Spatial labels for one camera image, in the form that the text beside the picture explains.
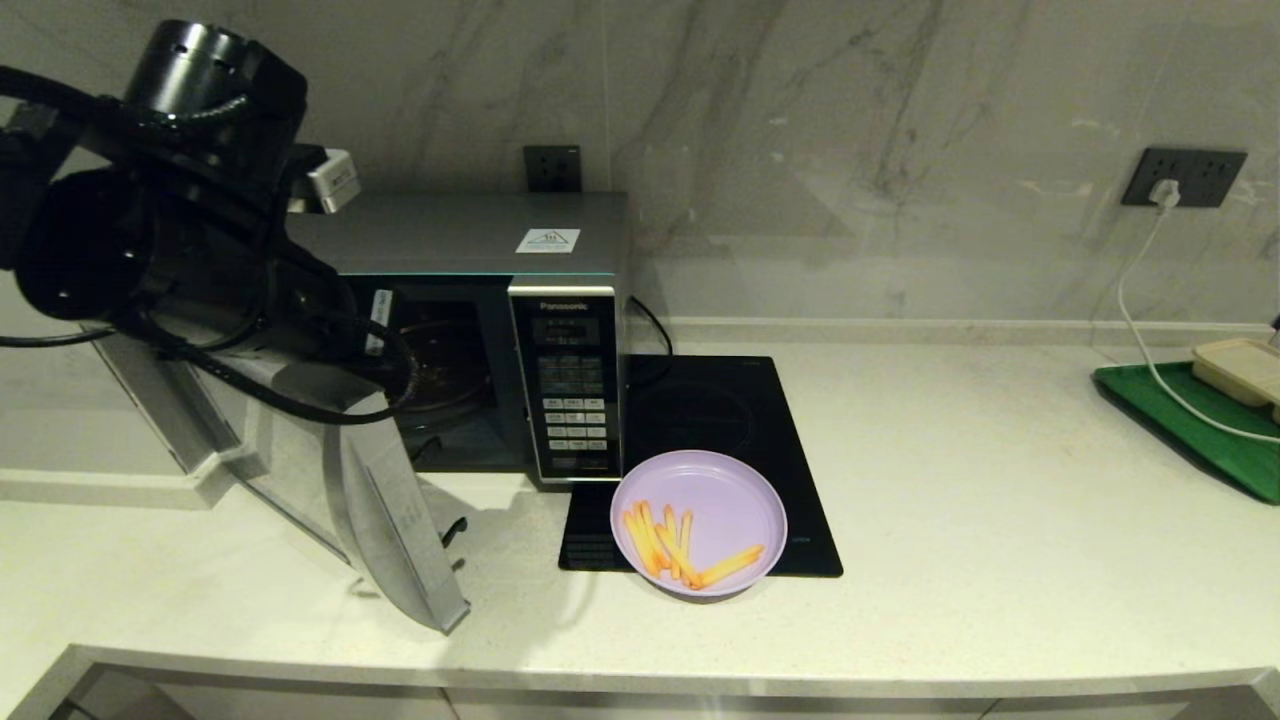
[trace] white power cord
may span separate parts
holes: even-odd
[[[1133,273],[1134,268],[1142,263],[1142,259],[1147,256],[1147,251],[1151,250],[1151,243],[1155,242],[1156,234],[1160,233],[1160,225],[1165,223],[1165,218],[1169,217],[1169,211],[1178,206],[1178,201],[1181,196],[1178,193],[1178,181],[1175,179],[1162,179],[1156,183],[1156,187],[1151,191],[1151,200],[1156,205],[1160,205],[1160,210],[1156,211],[1156,223],[1151,227],[1151,234],[1147,236],[1147,242],[1142,243],[1142,250],[1129,260],[1125,265],[1123,273],[1120,273],[1120,281],[1116,283],[1116,304],[1120,305],[1120,314],[1124,315],[1124,322],[1129,325],[1129,332],[1133,333],[1133,338],[1138,341],[1138,350],[1142,351],[1142,357],[1147,361],[1147,369],[1151,370],[1151,377],[1156,380],[1156,384],[1174,398],[1183,410],[1187,410],[1193,416],[1203,421],[1204,424],[1217,428],[1224,433],[1229,433],[1236,437],[1243,437],[1248,439],[1261,441],[1268,445],[1280,445],[1280,438],[1271,436],[1260,436],[1257,433],[1249,433],[1233,428],[1230,425],[1224,425],[1217,420],[1210,418],[1208,415],[1197,410],[1190,402],[1188,402],[1183,396],[1174,392],[1174,388],[1169,387],[1165,378],[1160,377],[1160,370],[1156,369],[1156,361],[1151,359],[1151,351],[1147,350],[1147,343],[1142,340],[1142,333],[1138,332],[1138,325],[1134,324],[1133,318],[1129,315],[1129,309],[1124,304],[1124,283],[1129,279],[1129,274]]]

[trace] french fries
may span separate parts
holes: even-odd
[[[750,568],[764,553],[763,544],[753,544],[699,573],[690,553],[694,532],[692,510],[685,510],[677,524],[675,509],[666,505],[662,509],[663,521],[655,523],[649,501],[643,500],[632,505],[631,510],[623,511],[622,520],[650,578],[660,579],[662,571],[668,570],[672,580],[694,591],[705,589]]]

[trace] warning label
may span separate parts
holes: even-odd
[[[566,228],[534,228],[525,233],[516,252],[572,252],[582,231]]]

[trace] microwave control panel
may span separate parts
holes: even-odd
[[[614,299],[512,297],[541,479],[617,479],[622,470]]]

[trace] panasonic logo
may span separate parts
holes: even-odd
[[[586,310],[586,302],[539,302],[543,310]]]

